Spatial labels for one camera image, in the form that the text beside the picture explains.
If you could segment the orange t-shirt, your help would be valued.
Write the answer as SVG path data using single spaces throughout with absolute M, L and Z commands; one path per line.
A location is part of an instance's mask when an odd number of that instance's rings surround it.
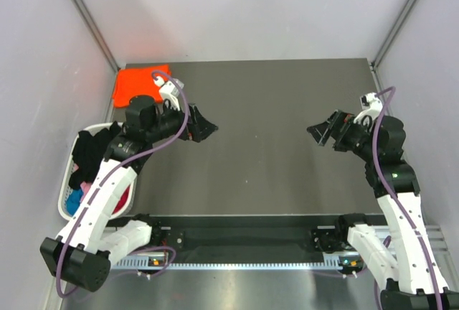
M 156 103 L 162 103 L 163 100 L 159 93 L 160 87 L 154 83 L 151 75 L 153 71 L 161 71 L 171 75 L 169 64 L 120 70 L 112 94 L 113 107 L 125 108 L 129 105 L 131 98 L 138 95 L 148 95 Z

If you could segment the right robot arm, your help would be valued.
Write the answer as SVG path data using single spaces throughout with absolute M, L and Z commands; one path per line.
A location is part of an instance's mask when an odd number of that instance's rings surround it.
M 457 309 L 458 292 L 450 289 L 436 263 L 422 218 L 420 186 L 414 169 L 402 158 L 404 124 L 392 116 L 361 122 L 335 111 L 307 132 L 319 146 L 350 151 L 365 162 L 365 176 L 386 220 L 391 246 L 378 237 L 366 216 L 340 215 L 335 241 L 362 257 L 379 287 L 382 309 Z

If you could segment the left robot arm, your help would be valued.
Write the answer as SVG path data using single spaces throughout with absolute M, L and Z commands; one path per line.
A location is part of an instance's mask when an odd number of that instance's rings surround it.
M 121 132 L 108 144 L 94 184 L 73 219 L 55 238 L 45 238 L 40 253 L 61 283 L 95 292 L 113 266 L 139 248 L 155 250 L 162 244 L 161 226 L 148 215 L 135 215 L 121 229 L 104 235 L 125 190 L 135 182 L 150 156 L 177 139 L 201 142 L 217 131 L 194 104 L 182 109 L 171 100 L 162 105 L 147 95 L 131 99 Z

